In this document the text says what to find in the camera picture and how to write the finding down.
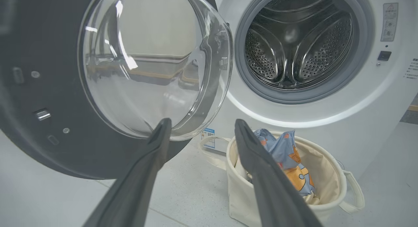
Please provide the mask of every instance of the washing machine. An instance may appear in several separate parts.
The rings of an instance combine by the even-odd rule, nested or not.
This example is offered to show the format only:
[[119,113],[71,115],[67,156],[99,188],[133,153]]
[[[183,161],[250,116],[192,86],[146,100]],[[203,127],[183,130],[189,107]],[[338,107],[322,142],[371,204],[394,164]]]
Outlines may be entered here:
[[[217,2],[235,56],[204,133],[231,138],[237,118],[295,129],[360,176],[418,91],[418,0]],[[226,151],[222,141],[206,146]]]

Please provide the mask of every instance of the laundry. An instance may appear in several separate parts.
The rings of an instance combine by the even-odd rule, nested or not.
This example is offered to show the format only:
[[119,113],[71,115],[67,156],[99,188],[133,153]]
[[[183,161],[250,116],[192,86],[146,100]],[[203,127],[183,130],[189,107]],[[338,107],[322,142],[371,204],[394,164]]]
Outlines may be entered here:
[[309,195],[309,199],[316,198],[313,193],[315,185],[311,175],[309,175],[308,169],[300,163],[300,156],[295,144],[295,131],[284,132],[278,139],[267,129],[258,129],[254,134],[266,151],[272,155],[273,160],[287,175],[299,194],[301,196]]

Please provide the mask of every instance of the stainless steel drum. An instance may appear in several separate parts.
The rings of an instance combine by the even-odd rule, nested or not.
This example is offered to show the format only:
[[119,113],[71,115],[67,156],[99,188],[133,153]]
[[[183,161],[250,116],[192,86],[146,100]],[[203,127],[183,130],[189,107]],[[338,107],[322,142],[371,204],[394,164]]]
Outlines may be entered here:
[[247,63],[271,87],[306,89],[339,71],[353,33],[351,14],[333,0],[273,0],[248,29]]

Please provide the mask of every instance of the open washing machine door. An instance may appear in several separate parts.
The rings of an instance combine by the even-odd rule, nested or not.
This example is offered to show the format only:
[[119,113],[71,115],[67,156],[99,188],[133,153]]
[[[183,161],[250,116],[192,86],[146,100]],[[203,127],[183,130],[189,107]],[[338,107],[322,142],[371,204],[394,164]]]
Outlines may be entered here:
[[163,118],[170,159],[226,95],[232,37],[206,0],[2,0],[0,9],[1,129],[58,172],[116,178]]

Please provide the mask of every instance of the floor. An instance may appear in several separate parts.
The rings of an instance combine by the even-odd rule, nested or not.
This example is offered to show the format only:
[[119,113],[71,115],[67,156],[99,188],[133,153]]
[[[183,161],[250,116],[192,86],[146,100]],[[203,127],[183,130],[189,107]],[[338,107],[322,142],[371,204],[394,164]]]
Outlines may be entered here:
[[[359,179],[366,208],[352,216],[336,210],[325,226],[416,226],[417,135],[418,125],[399,123]],[[2,227],[82,226],[113,182],[61,175],[23,154],[3,134],[0,144]],[[243,226],[228,215],[225,171],[207,163],[196,144],[193,139],[158,173],[146,226]]]

